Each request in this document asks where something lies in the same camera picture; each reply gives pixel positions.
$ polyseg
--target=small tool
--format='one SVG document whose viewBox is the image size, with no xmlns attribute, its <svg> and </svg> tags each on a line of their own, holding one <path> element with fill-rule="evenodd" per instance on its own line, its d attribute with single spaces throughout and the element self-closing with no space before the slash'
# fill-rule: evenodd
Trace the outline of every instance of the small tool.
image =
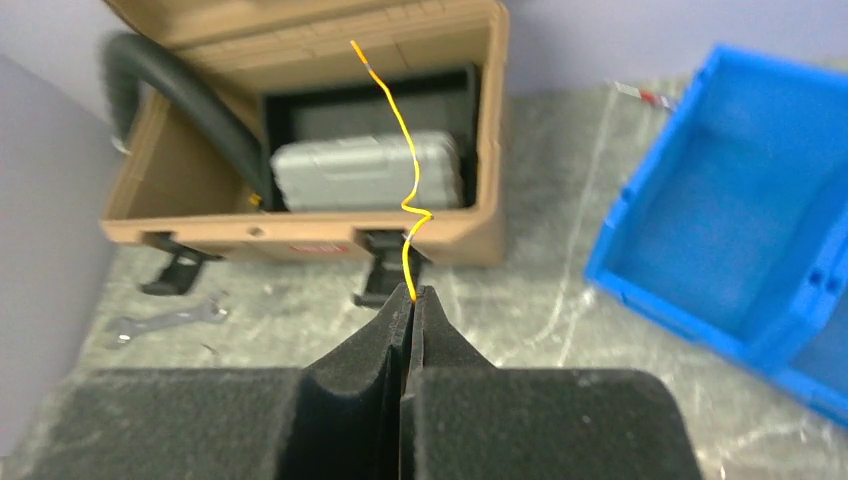
<svg viewBox="0 0 848 480">
<path fill-rule="evenodd" d="M 106 331 L 116 332 L 116 335 L 107 347 L 118 349 L 130 343 L 139 335 L 164 328 L 197 322 L 222 323 L 230 314 L 229 310 L 221 308 L 218 305 L 218 301 L 225 295 L 224 293 L 218 293 L 195 307 L 163 313 L 147 320 L 136 320 L 130 317 L 113 318 L 106 327 Z"/>
<path fill-rule="evenodd" d="M 625 85 L 621 82 L 612 82 L 612 84 L 619 92 L 636 97 L 653 107 L 664 108 L 670 112 L 673 112 L 677 108 L 677 101 L 668 95 L 661 95 L 632 85 Z"/>
</svg>

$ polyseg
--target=stripped wire end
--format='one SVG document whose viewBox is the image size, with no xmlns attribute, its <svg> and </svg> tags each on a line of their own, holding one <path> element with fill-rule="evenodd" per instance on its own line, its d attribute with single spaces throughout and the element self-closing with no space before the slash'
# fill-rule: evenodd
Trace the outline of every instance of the stripped wire end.
<svg viewBox="0 0 848 480">
<path fill-rule="evenodd" d="M 661 95 L 659 93 L 654 93 L 648 90 L 637 88 L 632 85 L 625 85 L 621 82 L 613 81 L 610 83 L 620 93 L 638 98 L 639 100 L 642 100 L 643 102 L 653 107 L 664 108 L 670 112 L 673 112 L 675 109 L 677 109 L 677 101 L 667 95 Z"/>
</svg>

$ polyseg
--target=toolbox latch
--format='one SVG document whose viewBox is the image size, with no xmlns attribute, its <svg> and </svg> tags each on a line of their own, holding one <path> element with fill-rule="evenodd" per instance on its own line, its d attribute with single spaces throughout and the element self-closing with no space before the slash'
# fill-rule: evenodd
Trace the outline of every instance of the toolbox latch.
<svg viewBox="0 0 848 480">
<path fill-rule="evenodd" d="M 403 278 L 403 243 L 406 241 L 402 231 L 371 231 L 365 234 L 365 246 L 374 261 L 371 272 L 365 282 L 365 291 L 353 296 L 357 307 L 379 309 L 389 299 L 398 284 L 405 282 Z M 424 257 L 418 251 L 409 249 L 409 272 L 413 283 L 418 285 L 418 276 Z"/>
<path fill-rule="evenodd" d="M 147 295 L 157 297 L 185 295 L 194 286 L 197 276 L 203 270 L 203 265 L 208 260 L 222 258 L 181 245 L 172 237 L 171 232 L 159 232 L 154 236 L 156 246 L 171 253 L 171 260 L 159 272 L 158 278 L 139 285 L 139 290 Z"/>
</svg>

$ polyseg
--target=plastic bin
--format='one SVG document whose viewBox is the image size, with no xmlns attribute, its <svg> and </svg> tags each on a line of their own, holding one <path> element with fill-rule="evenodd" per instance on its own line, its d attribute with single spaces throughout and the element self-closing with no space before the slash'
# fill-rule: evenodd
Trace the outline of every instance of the plastic bin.
<svg viewBox="0 0 848 480">
<path fill-rule="evenodd" d="M 718 47 L 586 276 L 846 424 L 846 207 L 848 77 Z"/>
</svg>

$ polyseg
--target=wire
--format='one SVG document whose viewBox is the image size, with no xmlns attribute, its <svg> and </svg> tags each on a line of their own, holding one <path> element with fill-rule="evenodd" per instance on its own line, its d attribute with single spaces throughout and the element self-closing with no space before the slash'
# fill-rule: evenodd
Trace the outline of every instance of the wire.
<svg viewBox="0 0 848 480">
<path fill-rule="evenodd" d="M 418 299 L 418 295 L 415 292 L 415 282 L 412 280 L 412 273 L 409 270 L 409 247 L 412 245 L 412 237 L 415 233 L 421 229 L 422 225 L 433 219 L 433 213 L 429 210 L 409 206 L 409 202 L 411 202 L 418 194 L 418 184 L 421 182 L 421 164 L 418 162 L 418 154 L 415 151 L 415 143 L 412 141 L 412 136 L 406 128 L 406 122 L 403 121 L 403 115 L 400 114 L 400 110 L 398 110 L 397 105 L 395 104 L 392 92 L 389 90 L 389 87 L 383 83 L 374 69 L 371 68 L 371 64 L 368 63 L 368 59 L 365 57 L 365 54 L 362 53 L 362 49 L 359 48 L 356 41 L 351 40 L 350 44 L 359 56 L 359 60 L 361 60 L 362 64 L 365 65 L 365 68 L 368 69 L 368 73 L 371 75 L 371 78 L 373 78 L 374 82 L 376 82 L 377 85 L 383 89 L 383 92 L 386 93 L 386 100 L 389 101 L 389 106 L 392 107 L 392 112 L 394 112 L 395 118 L 397 118 L 400 129 L 403 132 L 403 136 L 406 138 L 406 143 L 409 145 L 409 152 L 412 154 L 412 165 L 415 168 L 415 182 L 412 184 L 412 191 L 410 191 L 409 195 L 407 195 L 400 203 L 400 208 L 406 212 L 421 215 L 421 218 L 415 222 L 415 225 L 412 226 L 409 230 L 409 234 L 406 236 L 406 241 L 403 242 L 401 259 L 403 262 L 403 278 L 406 280 L 406 288 L 409 289 L 409 298 L 412 299 L 412 303 L 415 303 Z"/>
</svg>

